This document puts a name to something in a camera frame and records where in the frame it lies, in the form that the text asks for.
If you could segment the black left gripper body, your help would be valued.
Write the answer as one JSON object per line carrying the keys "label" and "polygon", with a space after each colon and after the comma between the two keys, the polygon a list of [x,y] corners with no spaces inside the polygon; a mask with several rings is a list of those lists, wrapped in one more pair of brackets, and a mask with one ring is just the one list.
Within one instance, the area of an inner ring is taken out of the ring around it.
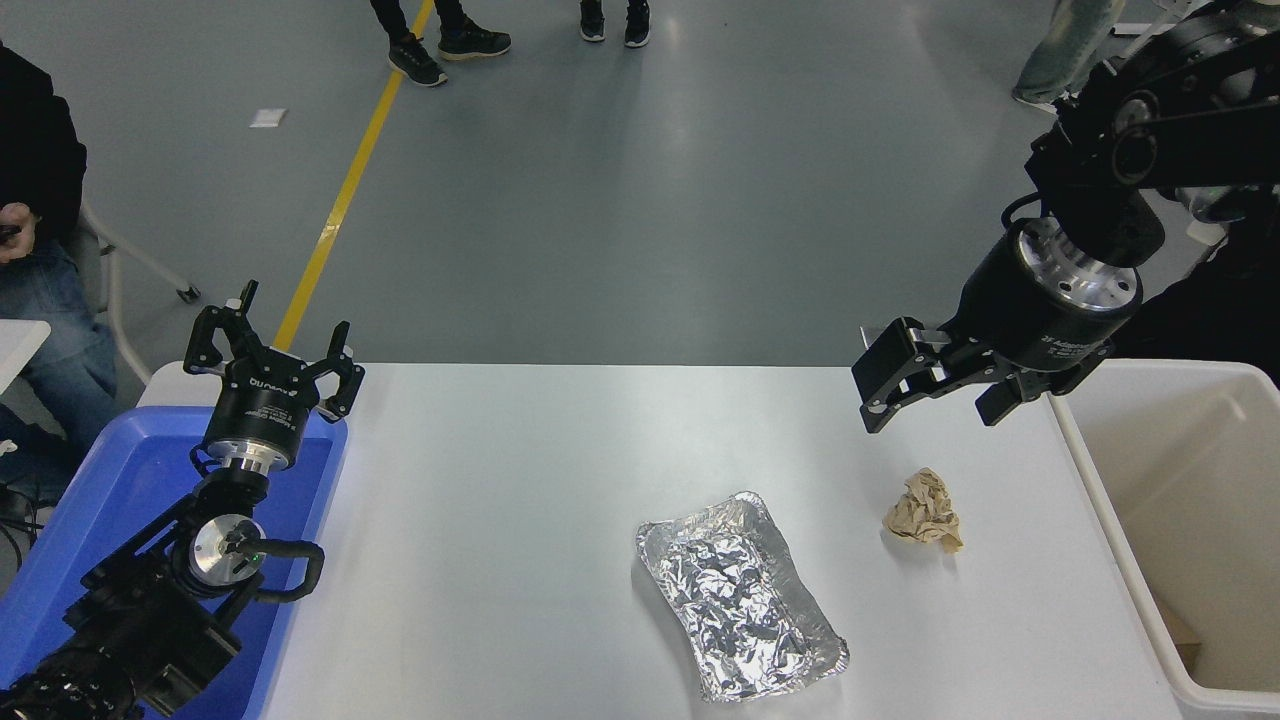
{"label": "black left gripper body", "polygon": [[204,436],[204,451],[214,456],[233,443],[253,442],[279,456],[296,456],[311,409],[317,402],[306,363],[268,350],[262,361],[236,357],[225,365],[221,391]]}

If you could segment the person's hand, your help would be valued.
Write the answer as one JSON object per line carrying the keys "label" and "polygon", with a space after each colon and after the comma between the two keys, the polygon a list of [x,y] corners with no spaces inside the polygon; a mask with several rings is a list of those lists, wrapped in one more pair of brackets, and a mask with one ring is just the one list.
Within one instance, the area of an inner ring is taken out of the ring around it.
{"label": "person's hand", "polygon": [[9,202],[1,209],[1,264],[28,258],[35,249],[38,215],[24,202]]}

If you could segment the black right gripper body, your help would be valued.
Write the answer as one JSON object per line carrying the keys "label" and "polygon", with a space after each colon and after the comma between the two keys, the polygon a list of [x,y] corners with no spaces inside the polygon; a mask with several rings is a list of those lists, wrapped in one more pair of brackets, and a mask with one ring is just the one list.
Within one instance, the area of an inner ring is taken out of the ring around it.
{"label": "black right gripper body", "polygon": [[1139,307],[1132,268],[1088,258],[1062,232],[1007,232],[964,284],[950,332],[1036,372],[1062,372]]}

